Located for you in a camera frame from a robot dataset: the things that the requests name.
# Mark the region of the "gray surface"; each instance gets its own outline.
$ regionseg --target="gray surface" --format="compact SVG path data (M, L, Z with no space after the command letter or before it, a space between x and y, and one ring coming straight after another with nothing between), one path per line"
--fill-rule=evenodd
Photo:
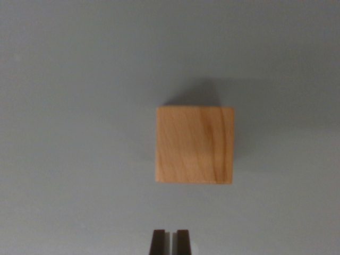
M194 255L340 254L339 13L1 2L0 254L142 255L156 228ZM202 84L235 107L234 182L158 184L155 109Z

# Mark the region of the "wooden block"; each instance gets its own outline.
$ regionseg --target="wooden block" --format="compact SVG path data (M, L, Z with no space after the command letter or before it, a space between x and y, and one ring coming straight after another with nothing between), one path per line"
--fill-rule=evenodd
M234 109L157 109L156 181L227 183L233 178Z

